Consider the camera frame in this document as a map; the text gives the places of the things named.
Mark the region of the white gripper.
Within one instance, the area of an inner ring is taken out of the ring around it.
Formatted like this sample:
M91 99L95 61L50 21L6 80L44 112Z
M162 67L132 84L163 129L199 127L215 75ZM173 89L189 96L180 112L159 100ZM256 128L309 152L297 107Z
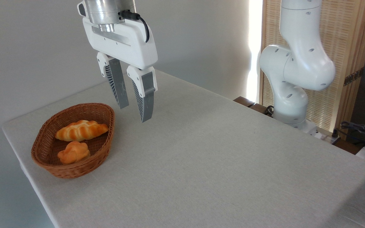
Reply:
M118 106L122 109L129 105L125 80L120 61L128 66L126 72L133 81L141 121L152 117L154 92L157 91L155 69L158 61L154 37L146 42L146 30L141 21L126 19L114 25L114 32L102 32L97 25L83 19L87 39L97 53L101 75L107 78Z

